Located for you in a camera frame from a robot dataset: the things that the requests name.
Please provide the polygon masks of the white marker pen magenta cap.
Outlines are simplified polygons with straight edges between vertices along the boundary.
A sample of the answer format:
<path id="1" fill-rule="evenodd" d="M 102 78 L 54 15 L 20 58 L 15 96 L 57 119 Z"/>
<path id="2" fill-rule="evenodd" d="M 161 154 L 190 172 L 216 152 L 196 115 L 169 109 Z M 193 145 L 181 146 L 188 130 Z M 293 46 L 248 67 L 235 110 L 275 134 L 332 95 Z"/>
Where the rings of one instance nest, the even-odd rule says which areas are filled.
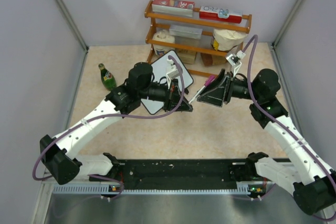
<path id="1" fill-rule="evenodd" d="M 192 102 L 194 102 L 196 98 L 202 93 L 202 91 L 204 91 L 204 89 L 207 88 L 215 80 L 215 78 L 215 75 L 210 75 L 205 81 L 204 85 L 195 93 L 195 95 L 190 99 L 188 103 L 191 104 Z"/>

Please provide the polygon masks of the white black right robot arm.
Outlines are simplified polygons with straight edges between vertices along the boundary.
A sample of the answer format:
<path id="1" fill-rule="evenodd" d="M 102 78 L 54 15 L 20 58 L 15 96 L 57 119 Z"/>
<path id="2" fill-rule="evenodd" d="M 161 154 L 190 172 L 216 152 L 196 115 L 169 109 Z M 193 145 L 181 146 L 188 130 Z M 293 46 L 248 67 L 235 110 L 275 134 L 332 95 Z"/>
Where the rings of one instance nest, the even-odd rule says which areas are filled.
<path id="1" fill-rule="evenodd" d="M 335 170 L 296 129 L 276 97 L 279 89 L 278 75 L 271 69 L 261 70 L 252 82 L 222 70 L 201 91 L 197 101 L 222 107 L 231 98 L 252 100 L 249 106 L 252 117 L 278 142 L 293 168 L 281 165 L 265 153 L 251 153 L 245 161 L 246 176 L 273 181 L 294 198 L 304 213 L 314 215 L 335 204 Z"/>

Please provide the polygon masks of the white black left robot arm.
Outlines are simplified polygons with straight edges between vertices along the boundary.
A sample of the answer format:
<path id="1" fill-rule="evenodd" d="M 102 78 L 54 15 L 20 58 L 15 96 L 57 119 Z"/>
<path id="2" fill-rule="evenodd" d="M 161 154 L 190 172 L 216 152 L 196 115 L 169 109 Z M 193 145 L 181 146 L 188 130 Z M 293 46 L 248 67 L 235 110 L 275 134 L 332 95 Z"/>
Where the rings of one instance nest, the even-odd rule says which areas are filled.
<path id="1" fill-rule="evenodd" d="M 103 176 L 114 180 L 119 174 L 118 161 L 109 153 L 79 156 L 79 152 L 100 132 L 123 118 L 132 118 L 131 112 L 143 99 L 164 103 L 164 111 L 193 110 L 184 96 L 182 67 L 169 60 L 166 83 L 154 81 L 153 67 L 139 62 L 129 71 L 124 83 L 114 88 L 73 127 L 54 136 L 40 140 L 41 161 L 60 185 L 77 177 Z"/>

